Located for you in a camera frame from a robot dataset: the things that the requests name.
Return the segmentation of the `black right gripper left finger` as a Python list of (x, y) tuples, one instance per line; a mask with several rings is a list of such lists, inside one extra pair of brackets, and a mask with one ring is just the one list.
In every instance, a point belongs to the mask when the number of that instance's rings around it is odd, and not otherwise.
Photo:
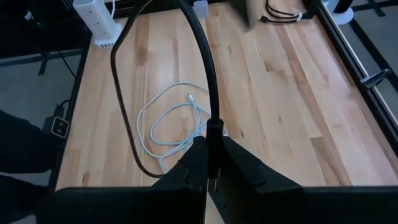
[(195, 137), (193, 144), (181, 159), (153, 187), (192, 185), (207, 188), (208, 147), (203, 136)]

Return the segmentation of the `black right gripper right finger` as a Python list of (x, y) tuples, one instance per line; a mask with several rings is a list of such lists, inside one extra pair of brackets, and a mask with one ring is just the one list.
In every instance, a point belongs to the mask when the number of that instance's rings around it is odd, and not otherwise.
[(287, 223), (301, 212), (303, 187), (223, 138), (214, 203), (225, 223)]

